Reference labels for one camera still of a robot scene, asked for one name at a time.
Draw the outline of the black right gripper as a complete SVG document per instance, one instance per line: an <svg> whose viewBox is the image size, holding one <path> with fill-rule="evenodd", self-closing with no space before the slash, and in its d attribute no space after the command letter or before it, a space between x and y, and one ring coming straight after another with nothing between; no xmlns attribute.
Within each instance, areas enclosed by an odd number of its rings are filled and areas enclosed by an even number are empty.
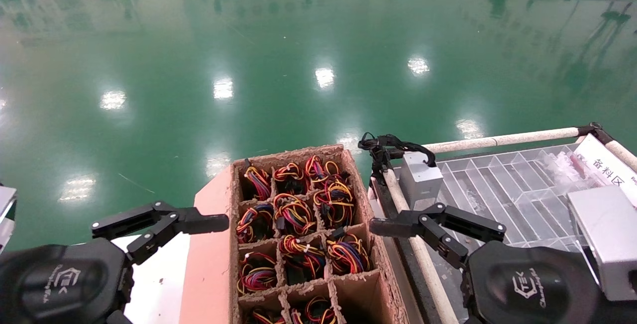
<svg viewBox="0 0 637 324"><path fill-rule="evenodd" d="M487 244L468 257L443 228ZM453 268L465 269L469 324L590 324L604 301L582 254L505 245L505 225L453 206L374 217L369 229L378 236L418 236Z"/></svg>

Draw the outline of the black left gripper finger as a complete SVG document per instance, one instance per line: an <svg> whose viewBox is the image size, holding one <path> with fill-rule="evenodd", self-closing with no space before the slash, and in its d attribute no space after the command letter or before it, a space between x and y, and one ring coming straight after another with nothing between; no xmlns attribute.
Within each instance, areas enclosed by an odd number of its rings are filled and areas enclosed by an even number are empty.
<svg viewBox="0 0 637 324"><path fill-rule="evenodd" d="M196 208L182 209L154 220L144 234L128 245L127 256L130 263L141 265L180 233L200 235L228 229L229 217L225 214L202 215Z"/></svg>

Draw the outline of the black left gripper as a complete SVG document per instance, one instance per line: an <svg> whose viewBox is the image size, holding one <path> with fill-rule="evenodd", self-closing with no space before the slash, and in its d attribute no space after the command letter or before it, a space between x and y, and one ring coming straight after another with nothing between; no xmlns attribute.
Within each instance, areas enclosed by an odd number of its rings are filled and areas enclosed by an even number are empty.
<svg viewBox="0 0 637 324"><path fill-rule="evenodd" d="M92 224L94 239L42 245L0 257L3 324L127 324L134 284L129 256L109 240L148 228L177 211L152 202Z"/></svg>

